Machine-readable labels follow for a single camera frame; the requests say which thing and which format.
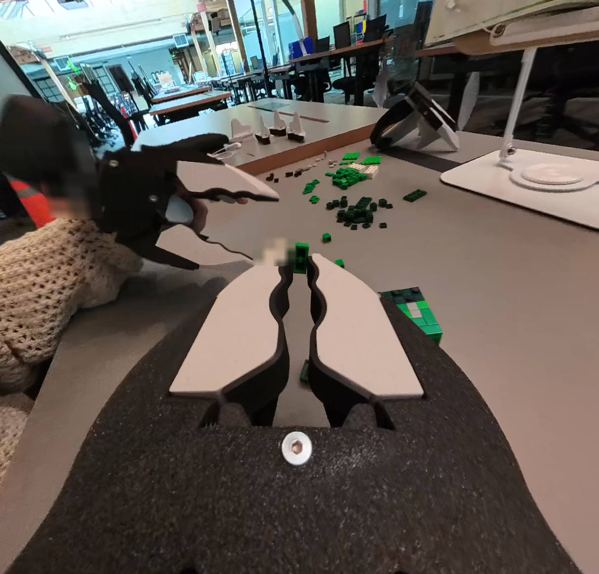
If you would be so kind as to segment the pile of bright green pieces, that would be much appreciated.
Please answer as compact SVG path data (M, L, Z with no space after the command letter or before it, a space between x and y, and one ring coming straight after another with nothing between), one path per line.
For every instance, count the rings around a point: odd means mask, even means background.
M378 175L377 174L373 179L366 179L363 176L363 172L346 167L346 165L351 163L378 165L380 168L382 156L366 154L362 155L360 152L346 152L341 157L341 161L336 168L334 168L332 171L320 172L312 181L306 183L303 189L303 195L310 195L311 203L316 203L318 201L318 197L315 196L313 192L315 191L316 187L320 185L320 179L322 178L329 181L334 188L347 191L359 183L372 181Z

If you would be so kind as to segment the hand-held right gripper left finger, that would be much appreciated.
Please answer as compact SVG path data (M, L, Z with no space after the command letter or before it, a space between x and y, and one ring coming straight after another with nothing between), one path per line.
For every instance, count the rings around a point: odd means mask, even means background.
M289 378L283 317L289 266L256 265L217 296L169 392L218 401L273 401Z

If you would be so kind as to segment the orange safety vest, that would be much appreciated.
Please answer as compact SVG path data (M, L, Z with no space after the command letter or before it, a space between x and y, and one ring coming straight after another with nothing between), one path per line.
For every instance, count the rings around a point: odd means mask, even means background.
M6 175L6 179L37 229L55 220L49 202L41 191L9 175Z

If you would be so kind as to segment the person's left hand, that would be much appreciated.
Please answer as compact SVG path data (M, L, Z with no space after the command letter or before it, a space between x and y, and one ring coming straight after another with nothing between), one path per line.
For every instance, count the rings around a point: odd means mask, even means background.
M206 226L208 216L207 205L204 201L195 197L189 198L187 202L192 210L192 220L189 223L189 227L199 236Z

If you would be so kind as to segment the wooden work table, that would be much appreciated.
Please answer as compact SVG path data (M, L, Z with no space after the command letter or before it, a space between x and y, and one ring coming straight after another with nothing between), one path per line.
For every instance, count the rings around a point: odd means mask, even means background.
M199 113L202 110L212 109L216 106L226 106L226 101L232 97L231 92L222 90L209 90L202 93L171 99L153 105L149 110L151 116L164 116L166 118L179 113Z

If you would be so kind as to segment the black white wedge device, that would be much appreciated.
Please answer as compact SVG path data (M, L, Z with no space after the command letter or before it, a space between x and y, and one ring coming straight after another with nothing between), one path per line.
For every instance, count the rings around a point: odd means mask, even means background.
M416 149L423 149L442 139L451 151L460 148L455 119L418 82L412 84L404 98L389 108L375 124L370 142L384 150L416 132Z

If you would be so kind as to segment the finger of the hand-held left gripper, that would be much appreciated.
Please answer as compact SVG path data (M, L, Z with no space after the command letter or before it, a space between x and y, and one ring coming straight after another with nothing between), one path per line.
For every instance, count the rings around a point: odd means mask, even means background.
M216 241L209 241L191 228L166 229L160 233L156 247L201 267L242 262L253 265L251 257L229 250Z
M265 182L228 164L177 161L178 180L192 196L232 202L246 198L256 202L279 202L279 194Z

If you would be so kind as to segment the long wooden desk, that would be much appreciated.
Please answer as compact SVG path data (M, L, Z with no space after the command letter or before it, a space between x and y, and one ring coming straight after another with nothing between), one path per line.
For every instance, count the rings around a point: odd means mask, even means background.
M365 60L367 56L380 56L381 49L386 42L393 41L393 36L370 42L361 42L356 45L330 49L326 52L304 55L291 59L290 64L271 69L269 74L275 75L283 70L292 70L295 74L305 74L308 83L306 89L309 90L308 101L324 103L325 92L320 89L319 81L321 71L329 71L331 59L341 59L350 61L355 59L354 89L353 98L355 106L363 106L364 92L366 91Z

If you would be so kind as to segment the pile of dark green pieces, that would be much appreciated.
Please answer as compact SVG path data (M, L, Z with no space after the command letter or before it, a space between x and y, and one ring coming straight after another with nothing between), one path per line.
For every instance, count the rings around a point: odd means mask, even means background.
M351 230L374 226L385 228L383 214L393 209L391 201L385 198L375 200L370 196L351 198L343 195L325 203L325 210L332 215L334 222Z

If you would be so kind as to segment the person's left forearm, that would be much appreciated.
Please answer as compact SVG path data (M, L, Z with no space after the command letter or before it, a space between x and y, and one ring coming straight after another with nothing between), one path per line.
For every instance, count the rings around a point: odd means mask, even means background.
M115 300L143 265L92 221L55 219L1 246L1 395L25 392L79 310Z

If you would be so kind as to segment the black office chair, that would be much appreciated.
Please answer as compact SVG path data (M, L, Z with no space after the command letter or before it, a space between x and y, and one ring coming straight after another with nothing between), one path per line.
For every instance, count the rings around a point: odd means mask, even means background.
M360 41L352 42L352 33L348 21L334 26L334 47L337 49L356 48L361 44ZM339 62L341 66L341 77L333 82L333 88L344 92L345 103L348 104L351 95L355 95L356 77L352 75L350 61L356 54L336 55L334 62Z
M386 29L386 14L367 20L365 22L362 43L366 44L381 40Z

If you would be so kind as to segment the pile of black grey pieces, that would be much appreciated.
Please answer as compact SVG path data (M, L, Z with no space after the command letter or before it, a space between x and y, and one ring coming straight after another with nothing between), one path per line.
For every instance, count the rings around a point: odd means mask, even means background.
M268 183L275 180L281 181L285 178L300 178L303 173L318 174L320 172L332 171L341 161L341 158L333 152L323 152L315 157L302 159L294 164L283 166L260 175L260 178Z

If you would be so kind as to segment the green lego block model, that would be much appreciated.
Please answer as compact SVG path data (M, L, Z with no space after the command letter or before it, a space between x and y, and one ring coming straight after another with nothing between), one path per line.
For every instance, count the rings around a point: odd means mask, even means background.
M440 345L443 330L419 286L379 291L378 296L392 301L428 338Z

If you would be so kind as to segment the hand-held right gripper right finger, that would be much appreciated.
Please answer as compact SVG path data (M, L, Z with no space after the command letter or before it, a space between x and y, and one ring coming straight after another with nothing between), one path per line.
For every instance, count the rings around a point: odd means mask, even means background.
M317 374L366 400L422 398L407 353L378 293L321 254L309 259L315 298L310 356Z

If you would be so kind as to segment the grey wood-edged table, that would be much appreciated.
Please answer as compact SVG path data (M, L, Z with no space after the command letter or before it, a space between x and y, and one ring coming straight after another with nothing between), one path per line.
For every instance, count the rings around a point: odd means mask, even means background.
M273 124L275 109L287 123L295 113L300 116L304 142L274 136L270 144L258 144L252 135L243 140L241 149L224 159L226 163L252 175L303 161L316 164L316 158L324 153L332 156L334 151L346 146L368 142L375 124L386 112L384 108L366 106L264 99L148 129L139 134L133 149L171 144L200 134L218 133L229 137L232 119L253 132L258 131L260 120L269 126Z

